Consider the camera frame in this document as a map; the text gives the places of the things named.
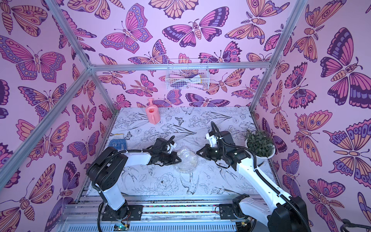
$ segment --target potted plant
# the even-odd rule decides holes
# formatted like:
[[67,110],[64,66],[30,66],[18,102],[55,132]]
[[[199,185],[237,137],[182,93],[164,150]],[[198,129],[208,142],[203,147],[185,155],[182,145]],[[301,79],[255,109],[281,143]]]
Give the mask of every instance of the potted plant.
[[246,147],[256,154],[256,164],[261,165],[265,160],[270,159],[276,152],[272,138],[265,131],[250,131],[246,134]]

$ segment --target green plant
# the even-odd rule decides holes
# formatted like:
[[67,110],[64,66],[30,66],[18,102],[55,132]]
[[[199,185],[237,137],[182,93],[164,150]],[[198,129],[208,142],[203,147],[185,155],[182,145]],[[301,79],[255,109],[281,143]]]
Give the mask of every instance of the green plant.
[[257,156],[269,157],[274,147],[273,140],[264,131],[250,131],[246,134],[247,148]]

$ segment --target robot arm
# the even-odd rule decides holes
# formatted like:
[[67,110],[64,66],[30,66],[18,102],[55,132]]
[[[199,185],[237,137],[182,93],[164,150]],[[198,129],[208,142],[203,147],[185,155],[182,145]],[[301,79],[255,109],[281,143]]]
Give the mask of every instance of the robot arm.
[[155,144],[146,151],[117,151],[113,147],[107,147],[94,160],[86,174],[92,180],[92,187],[98,191],[104,203],[112,209],[112,214],[116,215],[116,219],[122,219],[127,214],[127,204],[117,182],[124,167],[139,164],[164,166],[179,163],[181,159],[173,151],[175,147],[176,143],[172,140],[158,138]]
[[214,122],[212,131],[206,134],[209,144],[197,151],[207,160],[224,160],[243,175],[257,190],[263,200],[262,204],[249,195],[240,195],[233,200],[233,209],[237,217],[251,216],[264,225],[269,231],[310,231],[306,204],[300,197],[293,198],[289,193],[278,187],[254,164],[254,155],[247,148],[236,146],[228,131],[219,132]]

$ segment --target white pot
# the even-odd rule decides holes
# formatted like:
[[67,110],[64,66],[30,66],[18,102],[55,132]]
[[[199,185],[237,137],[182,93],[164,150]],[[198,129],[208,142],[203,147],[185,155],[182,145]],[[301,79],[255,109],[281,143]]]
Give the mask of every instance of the white pot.
[[272,154],[268,157],[260,157],[260,156],[256,156],[256,165],[260,166],[262,165],[266,160],[272,158],[275,153],[276,153],[276,147],[272,144],[272,147],[273,147],[273,150],[272,150]]

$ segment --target metal bar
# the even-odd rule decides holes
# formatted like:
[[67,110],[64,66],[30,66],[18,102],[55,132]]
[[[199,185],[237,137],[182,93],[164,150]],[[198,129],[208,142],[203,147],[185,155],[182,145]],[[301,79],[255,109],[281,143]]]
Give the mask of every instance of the metal bar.
[[80,59],[81,63],[85,68],[91,66],[91,62],[86,56],[84,50],[82,49],[77,37],[73,33],[71,27],[69,26],[66,18],[64,17],[62,10],[59,8],[55,0],[45,0],[46,4],[49,6],[50,12],[54,16],[55,20],[58,22],[59,26],[62,28],[68,42],[71,44],[76,52],[77,57]]
[[107,103],[109,109],[114,114],[116,112],[116,109],[111,99],[109,98],[108,93],[106,92],[106,89],[103,87],[103,84],[101,83],[98,76],[96,75],[96,72],[92,72],[92,80],[94,81],[95,86],[98,88],[98,91],[101,93],[104,101]]
[[264,72],[264,76],[263,76],[262,80],[260,81],[260,84],[259,84],[259,86],[256,90],[253,101],[250,104],[250,111],[253,111],[255,109],[256,104],[258,103],[259,98],[262,95],[263,90],[265,89],[265,86],[268,83],[268,81],[270,79],[270,76],[272,75],[272,73],[275,69],[275,66],[276,66],[276,64],[277,64],[277,62],[278,62],[278,60],[281,56],[281,53],[283,52],[283,49],[285,48],[286,43],[289,40],[290,35],[291,35],[292,31],[294,30],[294,28],[296,26],[296,23],[299,20],[299,17],[301,16],[301,12],[305,8],[306,3],[307,3],[307,0],[297,0],[296,1],[294,9],[292,10],[292,13],[288,17],[286,26],[285,26],[285,28],[284,28],[284,30],[283,30],[280,38],[279,38],[279,41],[276,45],[276,49],[273,52],[272,57],[270,58],[271,65],[270,65],[269,69],[266,72]]
[[[199,63],[175,63],[171,64],[175,69],[198,69]],[[93,72],[99,71],[123,71],[123,70],[166,70],[167,64],[151,65],[94,65],[91,67]],[[209,63],[209,69],[237,69],[237,68],[269,68],[270,62],[236,62],[236,63]]]
[[10,180],[13,174],[28,157],[32,149],[40,141],[41,137],[50,129],[54,121],[60,116],[66,105],[75,96],[77,90],[81,88],[88,79],[90,72],[85,70],[80,77],[69,87],[67,92],[59,99],[57,104],[48,112],[44,119],[35,127],[30,136],[18,147],[6,165],[0,169],[0,191]]

